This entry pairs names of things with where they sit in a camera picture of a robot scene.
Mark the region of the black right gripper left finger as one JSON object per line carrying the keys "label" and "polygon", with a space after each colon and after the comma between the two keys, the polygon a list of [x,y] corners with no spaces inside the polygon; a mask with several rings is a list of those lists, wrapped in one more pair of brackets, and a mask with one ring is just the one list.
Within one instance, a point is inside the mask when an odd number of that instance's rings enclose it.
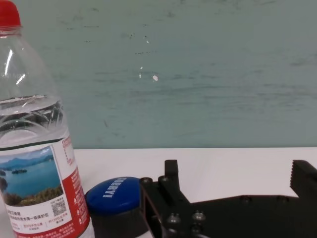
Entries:
{"label": "black right gripper left finger", "polygon": [[157,181],[145,177],[139,184],[140,213],[152,237],[187,237],[190,202],[180,189],[177,160],[164,162],[164,174]]}

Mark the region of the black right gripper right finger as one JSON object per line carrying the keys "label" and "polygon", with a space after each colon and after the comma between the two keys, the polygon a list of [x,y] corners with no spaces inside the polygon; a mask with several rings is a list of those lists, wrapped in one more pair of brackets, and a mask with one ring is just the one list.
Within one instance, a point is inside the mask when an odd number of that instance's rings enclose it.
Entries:
{"label": "black right gripper right finger", "polygon": [[316,168],[307,161],[294,160],[292,162],[290,187],[299,196],[299,198],[316,198]]}

